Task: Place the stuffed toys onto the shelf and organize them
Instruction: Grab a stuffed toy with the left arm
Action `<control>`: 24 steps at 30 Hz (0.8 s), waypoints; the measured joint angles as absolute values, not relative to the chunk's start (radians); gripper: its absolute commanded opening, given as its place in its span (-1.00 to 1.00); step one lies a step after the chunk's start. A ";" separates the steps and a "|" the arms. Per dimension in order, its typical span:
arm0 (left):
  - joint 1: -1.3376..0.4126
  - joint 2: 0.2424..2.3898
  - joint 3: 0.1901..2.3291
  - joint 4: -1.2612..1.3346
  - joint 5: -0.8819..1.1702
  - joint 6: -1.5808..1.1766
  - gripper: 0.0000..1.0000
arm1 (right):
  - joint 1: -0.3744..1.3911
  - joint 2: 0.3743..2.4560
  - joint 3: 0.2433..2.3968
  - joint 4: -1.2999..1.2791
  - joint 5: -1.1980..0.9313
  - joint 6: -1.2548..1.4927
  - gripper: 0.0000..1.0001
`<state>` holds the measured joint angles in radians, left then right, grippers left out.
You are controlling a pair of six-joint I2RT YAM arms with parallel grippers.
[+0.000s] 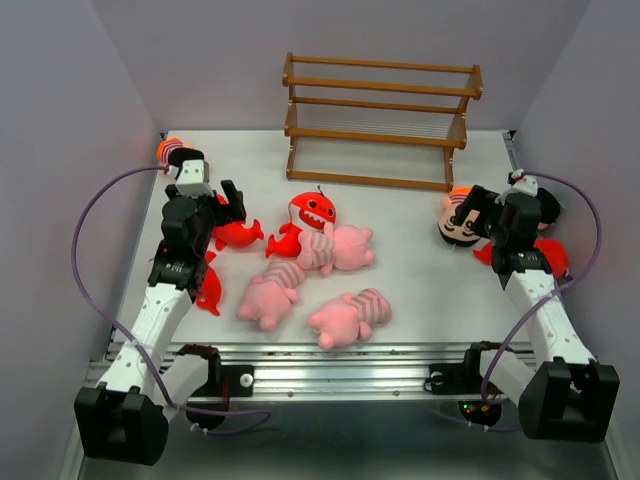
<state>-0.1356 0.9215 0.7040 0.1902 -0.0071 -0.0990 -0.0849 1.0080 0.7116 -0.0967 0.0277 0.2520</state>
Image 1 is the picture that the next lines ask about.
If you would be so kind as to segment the boy doll black hair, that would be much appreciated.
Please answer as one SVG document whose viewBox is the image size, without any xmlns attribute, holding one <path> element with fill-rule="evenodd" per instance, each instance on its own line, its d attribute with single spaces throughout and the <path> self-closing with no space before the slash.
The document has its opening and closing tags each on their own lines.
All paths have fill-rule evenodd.
<svg viewBox="0 0 640 480">
<path fill-rule="evenodd" d="M 540 219 L 537 229 L 542 231 L 556 223 L 561 213 L 561 205 L 555 196 L 543 187 L 538 188 L 536 199 L 540 204 Z"/>
</svg>

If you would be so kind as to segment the boy doll from corner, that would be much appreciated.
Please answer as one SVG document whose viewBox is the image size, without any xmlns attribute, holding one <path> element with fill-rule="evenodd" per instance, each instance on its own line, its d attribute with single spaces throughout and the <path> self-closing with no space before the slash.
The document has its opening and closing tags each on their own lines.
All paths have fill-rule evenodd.
<svg viewBox="0 0 640 480">
<path fill-rule="evenodd" d="M 178 148 L 192 148 L 193 144 L 184 142 L 180 138 L 173 137 L 162 140 L 156 150 L 156 159 L 159 163 L 167 165 L 169 155 Z"/>
</svg>

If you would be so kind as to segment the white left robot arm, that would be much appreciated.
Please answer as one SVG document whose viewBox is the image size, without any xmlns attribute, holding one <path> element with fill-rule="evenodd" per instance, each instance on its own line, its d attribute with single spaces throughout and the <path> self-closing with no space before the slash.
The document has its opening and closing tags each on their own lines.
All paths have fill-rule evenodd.
<svg viewBox="0 0 640 480">
<path fill-rule="evenodd" d="M 231 180 L 221 183 L 221 202 L 207 183 L 166 188 L 162 238 L 153 258 L 144 298 L 119 356 L 93 387 L 74 401 L 86 456 L 142 465 L 164 452 L 169 424 L 196 389 L 215 392 L 223 371 L 211 347 L 195 346 L 174 368 L 160 366 L 177 327 L 194 304 L 208 269 L 206 252 L 213 230 L 246 217 L 244 198 Z"/>
</svg>

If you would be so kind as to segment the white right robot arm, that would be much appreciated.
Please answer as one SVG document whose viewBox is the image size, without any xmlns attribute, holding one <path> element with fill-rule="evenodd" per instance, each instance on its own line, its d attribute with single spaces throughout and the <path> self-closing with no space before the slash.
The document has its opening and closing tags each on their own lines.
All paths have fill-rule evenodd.
<svg viewBox="0 0 640 480">
<path fill-rule="evenodd" d="M 477 215 L 472 232 L 490 241 L 492 269 L 520 319 L 500 344 L 480 343 L 460 366 L 463 384 L 486 397 L 495 387 L 518 410 L 530 439 L 600 443 L 620 379 L 578 337 L 552 266 L 536 247 L 540 204 L 534 188 L 498 194 L 479 185 L 455 210 L 456 225 Z"/>
</svg>

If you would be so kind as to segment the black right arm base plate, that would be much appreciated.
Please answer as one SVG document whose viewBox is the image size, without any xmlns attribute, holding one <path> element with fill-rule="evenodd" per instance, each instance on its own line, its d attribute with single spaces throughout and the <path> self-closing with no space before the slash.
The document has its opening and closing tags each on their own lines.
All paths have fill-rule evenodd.
<svg viewBox="0 0 640 480">
<path fill-rule="evenodd" d="M 434 363 L 429 365 L 423 389 L 434 395 L 475 395 L 482 380 L 478 365 Z"/>
</svg>

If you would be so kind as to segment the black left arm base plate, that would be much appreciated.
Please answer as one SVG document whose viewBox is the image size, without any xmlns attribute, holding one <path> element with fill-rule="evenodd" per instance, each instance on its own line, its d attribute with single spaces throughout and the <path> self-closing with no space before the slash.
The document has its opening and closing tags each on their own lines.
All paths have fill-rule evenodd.
<svg viewBox="0 0 640 480">
<path fill-rule="evenodd" d="M 222 365 L 200 357 L 180 357 L 163 380 L 175 401 L 189 398 L 250 398 L 254 392 L 252 365 Z"/>
</svg>

